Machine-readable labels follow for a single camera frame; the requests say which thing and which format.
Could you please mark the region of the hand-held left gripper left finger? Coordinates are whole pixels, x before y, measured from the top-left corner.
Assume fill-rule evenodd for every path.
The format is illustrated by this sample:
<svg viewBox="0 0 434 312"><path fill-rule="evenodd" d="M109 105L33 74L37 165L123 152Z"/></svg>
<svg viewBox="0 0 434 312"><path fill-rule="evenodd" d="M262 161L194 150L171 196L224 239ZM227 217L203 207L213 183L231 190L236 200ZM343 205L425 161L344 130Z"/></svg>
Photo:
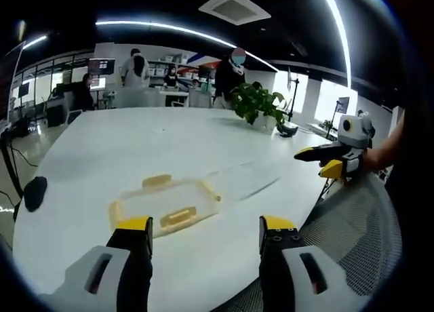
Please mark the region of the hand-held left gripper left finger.
<svg viewBox="0 0 434 312"><path fill-rule="evenodd" d="M51 311L147 311L152 255L153 218L121 221L106 245L85 253L53 293L38 298Z"/></svg>

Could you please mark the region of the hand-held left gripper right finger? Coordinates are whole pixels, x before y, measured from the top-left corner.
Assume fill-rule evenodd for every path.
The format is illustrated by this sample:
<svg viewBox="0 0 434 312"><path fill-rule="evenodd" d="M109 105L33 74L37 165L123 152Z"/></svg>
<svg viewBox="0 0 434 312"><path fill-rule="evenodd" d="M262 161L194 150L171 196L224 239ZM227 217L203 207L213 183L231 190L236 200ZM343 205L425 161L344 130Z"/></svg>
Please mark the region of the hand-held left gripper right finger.
<svg viewBox="0 0 434 312"><path fill-rule="evenodd" d="M264 215L259 227L264 311L361 311L369 301L350 288L343 268L305 243L293 222Z"/></svg>

